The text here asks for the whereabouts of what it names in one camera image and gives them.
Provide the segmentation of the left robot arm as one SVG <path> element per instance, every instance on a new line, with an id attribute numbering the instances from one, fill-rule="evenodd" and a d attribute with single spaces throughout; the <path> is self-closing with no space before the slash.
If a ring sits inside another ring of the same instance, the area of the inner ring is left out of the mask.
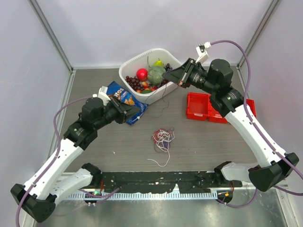
<path id="1" fill-rule="evenodd" d="M 113 96 L 87 98 L 78 119 L 68 127 L 63 138 L 58 139 L 55 152 L 33 177 L 11 188 L 10 192 L 18 204 L 17 211 L 24 210 L 36 222 L 42 223 L 74 191 L 86 186 L 97 188 L 102 181 L 102 172 L 91 163 L 84 164 L 61 183 L 57 183 L 57 179 L 97 138 L 99 129 L 113 121 L 123 124 L 139 111 L 139 107 L 123 103 Z"/>

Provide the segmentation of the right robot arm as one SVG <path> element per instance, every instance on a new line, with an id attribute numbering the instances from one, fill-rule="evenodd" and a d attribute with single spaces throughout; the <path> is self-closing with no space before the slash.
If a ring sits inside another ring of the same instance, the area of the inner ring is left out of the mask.
<path id="1" fill-rule="evenodd" d="M 195 86 L 210 94 L 213 109 L 237 130 L 257 160 L 255 164 L 231 161 L 220 164 L 215 168 L 215 184 L 224 187 L 230 181 L 243 181 L 266 192 L 290 175 L 291 167 L 298 164 L 299 158 L 295 153 L 286 153 L 264 130 L 244 97 L 231 86 L 232 76 L 233 70 L 225 60 L 215 59 L 205 70 L 191 58 L 163 74 L 166 80 L 180 87 Z"/>

